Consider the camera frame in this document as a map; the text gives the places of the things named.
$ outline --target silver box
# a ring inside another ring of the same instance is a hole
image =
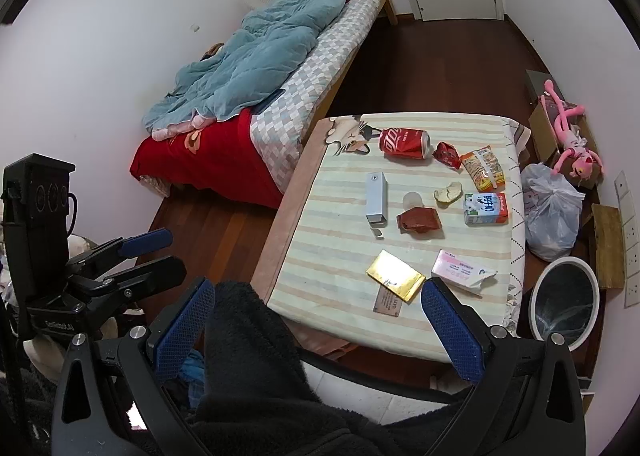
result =
[[[386,179],[385,174],[369,173],[366,183],[367,220],[370,225],[386,223]]]

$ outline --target stuffed toy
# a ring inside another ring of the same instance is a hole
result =
[[[585,147],[587,139],[580,137],[577,133],[577,126],[570,126],[567,120],[568,117],[574,115],[583,115],[584,106],[566,108],[564,101],[560,100],[560,97],[554,90],[554,83],[550,79],[545,81],[545,90],[558,107],[558,117],[556,117],[554,122],[554,131],[556,132],[558,142],[562,144],[562,148],[564,149],[558,162],[556,162],[554,166],[554,171],[559,173],[566,159],[575,159],[570,173],[574,178],[587,180],[593,172],[594,161],[598,163],[600,172],[604,175],[604,166],[602,165],[600,157],[594,151]],[[544,95],[540,96],[540,102],[546,112]]]

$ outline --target food scrap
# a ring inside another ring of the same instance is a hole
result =
[[[433,197],[437,202],[449,205],[462,196],[462,184],[458,181],[451,182],[444,189],[433,191]]]

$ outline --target red can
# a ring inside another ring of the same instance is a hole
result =
[[[387,155],[426,159],[430,138],[423,129],[389,128],[380,133],[380,151]]]

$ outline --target white plastic bag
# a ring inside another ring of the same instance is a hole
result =
[[[542,163],[522,170],[522,193],[531,251],[546,261],[567,255],[578,234],[584,194]]]

